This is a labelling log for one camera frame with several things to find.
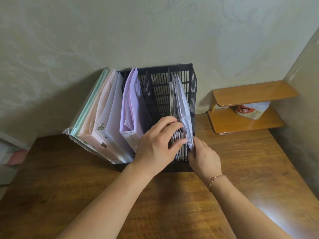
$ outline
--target wallpaper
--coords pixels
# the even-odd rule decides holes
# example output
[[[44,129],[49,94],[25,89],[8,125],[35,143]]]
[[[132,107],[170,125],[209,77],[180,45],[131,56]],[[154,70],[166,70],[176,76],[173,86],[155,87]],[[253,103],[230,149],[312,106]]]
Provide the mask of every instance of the wallpaper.
[[[273,135],[293,165],[319,198],[319,29],[285,80],[299,97],[274,102],[287,126]]]
[[[193,63],[211,90],[281,80],[319,26],[319,0],[1,0],[0,132],[66,128],[104,67]]]

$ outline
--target small two-tier wooden shelf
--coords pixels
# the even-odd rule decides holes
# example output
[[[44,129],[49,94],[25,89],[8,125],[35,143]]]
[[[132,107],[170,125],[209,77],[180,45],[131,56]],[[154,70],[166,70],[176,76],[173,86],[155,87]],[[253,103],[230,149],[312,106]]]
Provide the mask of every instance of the small two-tier wooden shelf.
[[[212,108],[208,115],[217,134],[281,127],[285,123],[271,106],[258,120],[237,115],[234,106],[281,100],[298,95],[299,93],[283,80],[215,89]],[[229,108],[215,109],[216,104]]]

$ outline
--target wooden table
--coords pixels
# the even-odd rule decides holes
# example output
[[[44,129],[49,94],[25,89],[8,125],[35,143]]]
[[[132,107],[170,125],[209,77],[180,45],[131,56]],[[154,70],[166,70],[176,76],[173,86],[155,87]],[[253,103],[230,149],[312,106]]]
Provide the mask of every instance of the wooden table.
[[[197,136],[223,173],[294,238],[318,238],[319,202],[268,130],[216,135],[207,114]],[[38,139],[0,202],[0,238],[55,238],[117,176],[65,135]],[[161,173],[144,189],[118,238],[234,238],[194,173]]]

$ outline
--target rose gold bracelet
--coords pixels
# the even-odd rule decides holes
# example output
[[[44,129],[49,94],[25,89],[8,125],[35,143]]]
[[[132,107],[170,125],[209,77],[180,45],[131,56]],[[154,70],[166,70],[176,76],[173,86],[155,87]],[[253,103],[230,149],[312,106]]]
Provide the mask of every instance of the rose gold bracelet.
[[[213,180],[211,181],[211,184],[209,185],[208,190],[210,191],[210,188],[211,188],[211,186],[212,186],[212,183],[213,183],[215,180],[217,180],[218,178],[223,177],[223,176],[224,176],[224,175],[222,174],[222,175],[219,175],[219,176],[217,176],[217,177],[213,177]]]

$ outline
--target cartoon face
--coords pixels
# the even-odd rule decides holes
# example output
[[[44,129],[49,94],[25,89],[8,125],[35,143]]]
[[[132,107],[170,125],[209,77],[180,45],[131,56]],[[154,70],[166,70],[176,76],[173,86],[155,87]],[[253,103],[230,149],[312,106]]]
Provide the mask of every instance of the cartoon face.
[[[248,111],[249,111],[249,109],[247,109],[247,108],[243,108],[243,109],[242,109],[242,113],[243,113],[243,114],[248,113]]]

